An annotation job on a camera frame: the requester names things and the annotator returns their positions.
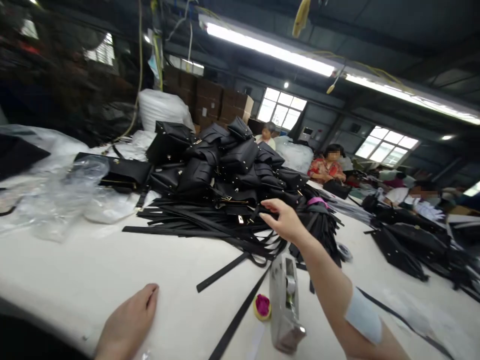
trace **white bandage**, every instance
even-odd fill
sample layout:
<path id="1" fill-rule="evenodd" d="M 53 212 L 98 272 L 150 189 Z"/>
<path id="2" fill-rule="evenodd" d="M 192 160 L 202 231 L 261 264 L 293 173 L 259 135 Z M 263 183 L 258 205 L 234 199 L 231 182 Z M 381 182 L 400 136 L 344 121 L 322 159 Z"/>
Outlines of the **white bandage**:
<path id="1" fill-rule="evenodd" d="M 374 345 L 382 342 L 382 322 L 372 305 L 353 287 L 353 296 L 345 314 L 345 320 Z"/>

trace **window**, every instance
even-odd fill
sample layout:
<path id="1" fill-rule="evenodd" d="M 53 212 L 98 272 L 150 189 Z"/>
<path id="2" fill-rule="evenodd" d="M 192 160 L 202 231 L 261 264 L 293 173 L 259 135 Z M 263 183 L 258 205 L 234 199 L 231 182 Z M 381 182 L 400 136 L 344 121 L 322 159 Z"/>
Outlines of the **window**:
<path id="1" fill-rule="evenodd" d="M 169 55 L 168 59 L 170 60 L 171 64 L 177 69 L 180 69 L 195 75 L 199 75 L 199 76 L 204 75 L 205 67 L 203 65 L 200 65 L 200 64 L 197 64 L 196 62 L 188 61 L 173 55 Z"/>
<path id="2" fill-rule="evenodd" d="M 264 123 L 272 121 L 280 128 L 291 130 L 306 104 L 306 100 L 267 87 L 256 118 Z"/>
<path id="3" fill-rule="evenodd" d="M 393 167 L 402 160 L 418 140 L 398 132 L 375 126 L 355 153 L 364 159 Z"/>
<path id="4" fill-rule="evenodd" d="M 114 54 L 114 41 L 112 39 L 112 34 L 107 32 L 105 39 L 103 39 L 101 44 L 98 45 L 96 49 L 85 50 L 84 54 L 87 59 L 113 66 L 115 54 Z"/>

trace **pink fabric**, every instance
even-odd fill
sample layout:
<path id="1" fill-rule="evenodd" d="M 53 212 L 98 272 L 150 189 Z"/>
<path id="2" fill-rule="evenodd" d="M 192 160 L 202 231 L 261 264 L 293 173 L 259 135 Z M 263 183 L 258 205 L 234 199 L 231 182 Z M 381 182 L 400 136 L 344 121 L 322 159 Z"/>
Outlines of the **pink fabric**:
<path id="1" fill-rule="evenodd" d="M 307 205 L 312 205 L 316 203 L 324 203 L 326 208 L 329 208 L 329 205 L 323 200 L 321 197 L 312 197 L 306 204 Z"/>
<path id="2" fill-rule="evenodd" d="M 265 317 L 269 314 L 270 300 L 268 297 L 258 294 L 256 296 L 255 306 L 258 313 Z"/>

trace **tape roll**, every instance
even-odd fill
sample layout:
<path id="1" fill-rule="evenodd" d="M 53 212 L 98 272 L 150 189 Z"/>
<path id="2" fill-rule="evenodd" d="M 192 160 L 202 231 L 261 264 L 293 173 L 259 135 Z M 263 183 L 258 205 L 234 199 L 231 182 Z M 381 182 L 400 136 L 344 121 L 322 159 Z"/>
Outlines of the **tape roll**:
<path id="1" fill-rule="evenodd" d="M 338 249 L 338 252 L 340 253 L 341 259 L 345 262 L 351 262 L 354 257 L 352 256 L 352 253 L 350 252 L 349 248 L 346 247 L 345 245 L 337 242 L 336 247 Z"/>

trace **light fixture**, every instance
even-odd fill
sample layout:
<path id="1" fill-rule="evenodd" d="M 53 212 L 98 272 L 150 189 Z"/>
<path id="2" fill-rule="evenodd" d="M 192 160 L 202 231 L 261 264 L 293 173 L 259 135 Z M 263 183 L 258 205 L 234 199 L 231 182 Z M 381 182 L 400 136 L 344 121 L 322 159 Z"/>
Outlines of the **light fixture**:
<path id="1" fill-rule="evenodd" d="M 371 81 L 365 77 L 347 74 L 345 79 L 352 83 L 362 85 L 364 87 L 379 91 L 381 93 L 396 97 L 398 99 L 405 100 L 409 103 L 416 104 L 430 110 L 434 110 L 436 112 L 439 112 L 445 115 L 449 115 L 451 117 L 463 120 L 470 124 L 480 125 L 480 113 L 478 115 L 473 115 L 468 112 L 457 111 L 453 107 L 441 104 L 439 102 L 436 102 L 436 101 L 427 99 L 423 96 L 419 96 L 412 92 L 409 92 L 408 89 L 400 90 L 399 88 L 393 87 L 391 85 L 383 85 L 383 84 Z"/>
<path id="2" fill-rule="evenodd" d="M 272 45 L 256 38 L 243 35 L 239 32 L 227 29 L 211 22 L 206 23 L 206 32 L 214 37 L 258 51 L 262 54 L 270 55 L 276 59 L 283 60 L 287 63 L 313 71 L 326 77 L 332 75 L 332 72 L 335 70 L 333 66 L 327 65 L 326 63 L 292 51 L 288 51 L 284 48 Z"/>

